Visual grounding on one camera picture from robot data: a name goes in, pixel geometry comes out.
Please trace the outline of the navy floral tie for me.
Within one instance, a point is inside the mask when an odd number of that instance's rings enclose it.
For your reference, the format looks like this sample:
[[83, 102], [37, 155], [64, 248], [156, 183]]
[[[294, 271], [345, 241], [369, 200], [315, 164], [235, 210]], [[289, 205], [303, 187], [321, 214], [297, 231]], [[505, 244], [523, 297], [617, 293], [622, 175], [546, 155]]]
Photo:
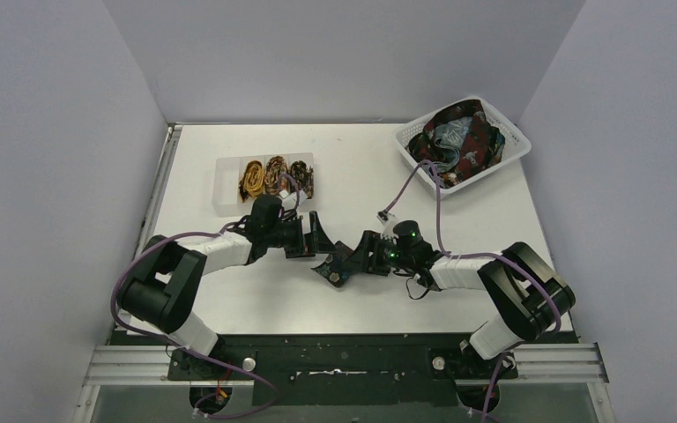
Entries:
[[352, 276], [352, 272], [346, 267], [345, 261], [353, 254], [353, 250], [338, 241], [335, 249], [328, 254], [322, 263], [313, 267], [312, 271], [324, 278], [336, 288], [342, 287]]

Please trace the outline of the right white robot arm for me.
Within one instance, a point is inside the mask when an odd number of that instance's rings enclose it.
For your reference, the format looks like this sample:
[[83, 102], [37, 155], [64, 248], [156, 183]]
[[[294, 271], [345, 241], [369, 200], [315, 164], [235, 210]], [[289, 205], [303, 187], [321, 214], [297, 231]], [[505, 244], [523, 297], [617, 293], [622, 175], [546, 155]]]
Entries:
[[528, 244], [518, 241], [500, 252], [454, 256], [425, 241], [414, 220], [401, 221], [382, 233], [366, 231], [354, 249], [337, 243], [326, 263], [327, 278], [335, 286], [359, 273], [394, 273], [430, 292], [486, 292], [496, 313], [461, 345], [483, 360], [559, 330], [562, 317], [576, 303], [563, 278]]

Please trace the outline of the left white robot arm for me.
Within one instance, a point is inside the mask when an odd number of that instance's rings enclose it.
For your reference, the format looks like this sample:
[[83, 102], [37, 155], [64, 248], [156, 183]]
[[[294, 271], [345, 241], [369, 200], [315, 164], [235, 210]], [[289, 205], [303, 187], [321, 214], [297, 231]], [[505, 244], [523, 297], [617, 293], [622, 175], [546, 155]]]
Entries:
[[206, 379], [222, 373], [226, 355], [218, 347], [219, 334], [198, 317], [193, 306], [203, 276], [254, 263], [269, 249], [283, 249], [288, 259], [334, 252], [335, 246], [309, 214], [309, 230], [302, 218], [285, 209], [280, 197], [262, 195], [250, 214], [218, 233], [197, 233], [201, 242], [180, 244], [181, 234], [158, 235], [121, 276], [112, 301], [161, 331], [173, 345], [193, 351], [190, 365]]

